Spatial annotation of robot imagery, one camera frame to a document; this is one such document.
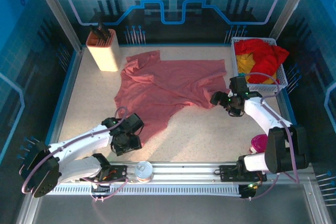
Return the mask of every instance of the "glass panel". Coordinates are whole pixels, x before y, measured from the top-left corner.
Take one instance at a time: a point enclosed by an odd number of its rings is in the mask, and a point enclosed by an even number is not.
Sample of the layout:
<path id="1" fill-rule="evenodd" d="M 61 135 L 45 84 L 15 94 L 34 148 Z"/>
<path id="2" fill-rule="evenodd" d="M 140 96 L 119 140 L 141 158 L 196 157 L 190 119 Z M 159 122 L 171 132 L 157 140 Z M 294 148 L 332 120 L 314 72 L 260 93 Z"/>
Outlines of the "glass panel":
<path id="1" fill-rule="evenodd" d="M 307 129 L 314 170 L 317 174 L 330 170 L 332 177 L 336 172 L 335 2 L 301 0 L 278 40 L 278 45 L 290 51 L 284 64 L 289 79 L 287 92 L 296 120 Z M 324 198 L 334 199 L 336 195 Z M 328 209 L 336 217 L 335 206 Z"/>
<path id="2" fill-rule="evenodd" d="M 0 4 L 0 223 L 8 224 L 24 197 L 25 148 L 47 138 L 73 49 L 45 0 Z"/>
<path id="3" fill-rule="evenodd" d="M 83 44 L 99 17 L 116 30 L 120 44 L 144 44 L 268 37 L 287 0 L 59 1 Z"/>

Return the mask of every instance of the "table surface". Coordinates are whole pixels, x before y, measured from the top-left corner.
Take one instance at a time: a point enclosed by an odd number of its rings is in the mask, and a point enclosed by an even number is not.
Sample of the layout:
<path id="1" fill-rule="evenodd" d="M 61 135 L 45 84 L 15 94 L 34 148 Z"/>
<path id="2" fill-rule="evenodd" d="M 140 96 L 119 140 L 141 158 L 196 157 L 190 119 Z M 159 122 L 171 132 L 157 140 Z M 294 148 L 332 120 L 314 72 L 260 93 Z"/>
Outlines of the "table surface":
<path id="1" fill-rule="evenodd" d="M 67 109 L 59 141 L 64 141 L 96 127 L 114 115 L 114 97 L 119 91 L 120 71 L 126 57 L 142 52 L 160 50 L 162 60 L 224 59 L 226 85 L 233 77 L 229 47 L 122 47 L 123 56 L 118 72 L 102 72 L 88 49 L 85 49 L 75 86 Z M 267 103 L 279 112 L 276 98 Z M 221 107 L 212 109 L 189 106 L 173 115 L 168 127 L 152 137 L 141 150 L 116 157 L 110 147 L 95 150 L 109 161 L 159 162 L 226 162 L 249 154 L 251 139 L 263 134 L 249 116 L 232 118 Z"/>

